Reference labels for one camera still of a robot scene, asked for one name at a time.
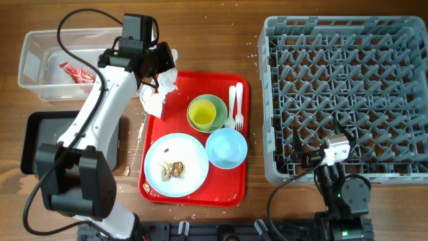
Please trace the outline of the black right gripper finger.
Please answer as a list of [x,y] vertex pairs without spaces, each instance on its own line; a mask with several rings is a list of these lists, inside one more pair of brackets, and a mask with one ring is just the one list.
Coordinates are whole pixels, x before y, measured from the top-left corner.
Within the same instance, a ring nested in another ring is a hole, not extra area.
[[293,128],[293,150],[295,156],[303,155],[302,142],[300,140],[300,136],[296,127]]
[[350,143],[355,142],[355,137],[349,133],[335,118],[332,119],[335,131],[337,131],[339,134],[344,134],[344,136],[348,139]]

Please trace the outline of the white napkin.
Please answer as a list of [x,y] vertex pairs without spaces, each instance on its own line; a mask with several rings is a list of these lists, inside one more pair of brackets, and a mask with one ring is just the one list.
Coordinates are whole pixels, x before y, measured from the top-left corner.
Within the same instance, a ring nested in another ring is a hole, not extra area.
[[144,84],[141,84],[138,87],[137,94],[139,95],[140,102],[145,112],[157,118],[161,118],[163,104],[166,102],[165,99],[167,94],[178,89],[175,85],[177,76],[178,70],[176,68],[172,68],[157,76],[159,83],[157,90]]

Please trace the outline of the yellow cup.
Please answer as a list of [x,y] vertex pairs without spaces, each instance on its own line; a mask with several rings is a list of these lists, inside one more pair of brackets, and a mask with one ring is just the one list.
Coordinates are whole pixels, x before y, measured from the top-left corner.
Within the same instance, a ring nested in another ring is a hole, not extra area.
[[206,131],[211,128],[216,114],[217,111],[214,104],[205,99],[193,101],[188,109],[190,123],[200,131]]

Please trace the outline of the green bowl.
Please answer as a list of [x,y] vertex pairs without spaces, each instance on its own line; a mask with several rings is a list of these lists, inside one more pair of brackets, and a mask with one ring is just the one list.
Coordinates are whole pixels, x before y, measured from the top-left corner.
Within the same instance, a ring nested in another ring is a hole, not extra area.
[[[193,101],[198,100],[198,99],[209,100],[210,102],[212,102],[214,104],[214,106],[216,108],[216,111],[217,111],[215,120],[213,121],[213,124],[212,124],[211,128],[208,129],[208,130],[206,130],[206,131],[200,131],[200,130],[196,129],[194,127],[194,125],[190,123],[190,118],[188,116],[188,109],[189,109],[190,104]],[[223,125],[225,124],[225,121],[227,119],[228,111],[227,111],[226,104],[219,97],[217,97],[215,95],[212,95],[212,94],[203,94],[203,95],[200,95],[200,96],[194,98],[191,101],[191,103],[188,105],[188,108],[187,108],[187,120],[188,120],[189,124],[195,130],[200,131],[202,133],[212,133],[213,131],[216,131],[217,129],[220,129],[220,128],[223,127]]]

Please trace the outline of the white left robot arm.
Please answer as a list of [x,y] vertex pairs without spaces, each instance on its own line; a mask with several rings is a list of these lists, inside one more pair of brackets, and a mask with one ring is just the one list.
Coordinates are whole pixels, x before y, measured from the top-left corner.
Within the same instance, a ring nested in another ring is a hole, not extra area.
[[116,181],[106,153],[126,105],[141,86],[157,89],[157,76],[175,67],[159,40],[155,18],[127,13],[122,33],[93,66],[96,81],[82,109],[54,145],[35,155],[40,193],[47,210],[73,217],[109,240],[147,240],[139,217],[116,200]]

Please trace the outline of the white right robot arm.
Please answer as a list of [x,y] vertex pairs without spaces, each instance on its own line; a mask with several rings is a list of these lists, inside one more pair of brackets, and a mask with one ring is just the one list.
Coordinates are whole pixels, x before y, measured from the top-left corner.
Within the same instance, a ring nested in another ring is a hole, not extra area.
[[271,204],[275,194],[285,185],[314,174],[314,183],[320,192],[326,210],[314,216],[314,231],[319,240],[368,240],[364,215],[369,213],[370,181],[356,173],[345,175],[342,162],[350,158],[356,138],[335,118],[332,120],[336,134],[324,138],[319,149],[305,151],[297,128],[293,128],[292,160],[299,159],[307,172],[281,182],[267,201],[267,218],[272,230],[286,240],[284,233],[274,224]]

